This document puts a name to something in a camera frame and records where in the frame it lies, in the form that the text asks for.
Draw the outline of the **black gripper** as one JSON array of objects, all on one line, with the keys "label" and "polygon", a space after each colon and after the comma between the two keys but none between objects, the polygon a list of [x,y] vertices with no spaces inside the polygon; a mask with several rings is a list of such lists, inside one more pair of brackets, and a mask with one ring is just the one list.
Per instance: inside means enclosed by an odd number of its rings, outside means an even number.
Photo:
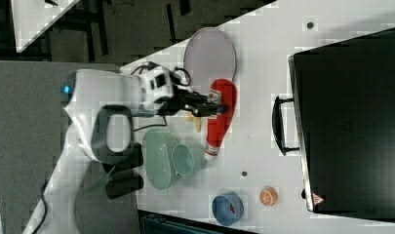
[{"label": "black gripper", "polygon": [[197,92],[174,88],[174,95],[163,103],[159,109],[159,115],[173,116],[180,110],[188,111],[195,117],[208,117],[225,113],[227,106],[213,104],[208,101],[207,96]]}]

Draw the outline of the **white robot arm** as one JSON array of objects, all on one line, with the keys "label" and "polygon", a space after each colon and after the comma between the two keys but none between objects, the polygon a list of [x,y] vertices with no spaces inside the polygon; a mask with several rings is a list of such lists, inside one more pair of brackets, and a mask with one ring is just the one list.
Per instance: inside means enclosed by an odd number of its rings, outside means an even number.
[{"label": "white robot arm", "polygon": [[196,117],[230,109],[190,89],[190,77],[154,62],[130,74],[78,69],[66,85],[62,109],[70,124],[54,171],[41,189],[22,234],[79,234],[75,200],[92,162],[116,165],[134,151],[133,119],[173,116],[181,110]]}]

